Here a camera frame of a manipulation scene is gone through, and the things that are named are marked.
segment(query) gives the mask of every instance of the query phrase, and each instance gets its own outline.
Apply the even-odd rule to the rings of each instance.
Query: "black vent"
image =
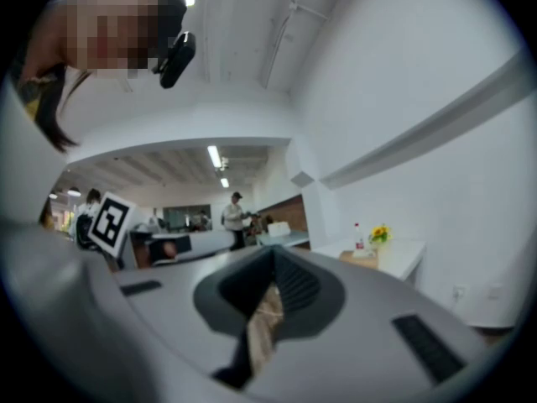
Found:
[[[450,378],[465,366],[417,315],[400,317],[392,323],[434,382]]]
[[[312,273],[280,256],[274,259],[274,280],[286,317],[310,306],[321,291],[321,283]]]
[[[222,297],[249,320],[272,281],[272,256],[268,253],[229,274],[220,284]]]
[[[156,290],[161,287],[162,284],[157,280],[145,280],[144,282],[138,282],[137,284],[123,285],[119,289],[124,296],[129,297],[146,291]]]

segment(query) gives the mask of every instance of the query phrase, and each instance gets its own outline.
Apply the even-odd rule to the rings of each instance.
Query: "white table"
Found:
[[[285,236],[271,237],[268,233],[258,234],[256,236],[258,245],[269,246],[269,245],[282,245],[282,246],[296,246],[301,243],[306,243],[310,241],[310,235],[307,232],[296,232],[291,231],[291,233]]]
[[[313,252],[339,259],[341,252],[353,249],[354,241],[349,238],[313,249]],[[425,242],[408,239],[390,240],[378,250],[378,270],[407,281],[417,288],[420,286],[419,266],[424,257]]]

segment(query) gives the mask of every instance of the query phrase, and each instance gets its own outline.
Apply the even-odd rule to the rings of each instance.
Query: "wooden wall panel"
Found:
[[[308,231],[302,195],[292,197],[289,200],[282,201],[258,212],[263,218],[263,222],[270,215],[275,222],[288,222],[291,230],[300,232]]]

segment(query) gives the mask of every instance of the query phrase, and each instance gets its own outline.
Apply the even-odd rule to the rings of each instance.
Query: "black earpiece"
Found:
[[[196,55],[196,37],[189,32],[180,34],[168,50],[168,57],[159,59],[153,73],[160,74],[160,85],[171,88]]]

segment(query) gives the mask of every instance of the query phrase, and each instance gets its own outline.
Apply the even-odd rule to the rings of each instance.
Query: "white wall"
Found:
[[[293,90],[321,177],[421,123],[520,43],[488,0],[341,0]]]
[[[157,82],[134,81],[136,89],[129,93],[118,91],[115,80],[82,84],[60,119],[79,143],[69,151],[70,163],[100,160],[118,151],[179,149],[208,141],[286,144],[295,132],[288,95],[182,78],[172,90],[163,90]]]
[[[223,229],[220,216],[224,207],[230,203],[231,195],[239,191],[243,197],[240,201],[242,209],[253,212],[252,190],[246,186],[231,186],[224,189],[217,186],[168,184],[166,186],[132,186],[117,194],[139,205],[144,211],[153,214],[157,208],[157,216],[163,217],[163,207],[211,205],[213,230]]]
[[[427,243],[423,290],[468,323],[510,327],[537,258],[537,95],[392,170],[335,190],[342,234],[382,222]],[[503,285],[497,300],[491,285]],[[467,285],[456,306],[453,285]]]
[[[489,0],[341,0],[293,90],[320,178],[427,121],[520,47]],[[535,106],[526,97],[425,155],[334,189],[339,234],[321,238],[386,222],[396,238],[426,241],[425,294],[469,324],[512,326],[537,254]],[[326,218],[319,201],[305,206],[309,219]],[[456,306],[453,285],[467,286]]]
[[[28,118],[6,79],[0,86],[0,218],[37,222],[64,167],[65,158]]]
[[[257,210],[298,196],[300,189],[289,180],[285,166],[287,147],[274,147],[268,152],[265,168],[253,184],[253,199]]]
[[[145,213],[147,216],[152,217],[154,207],[140,207],[140,210]]]

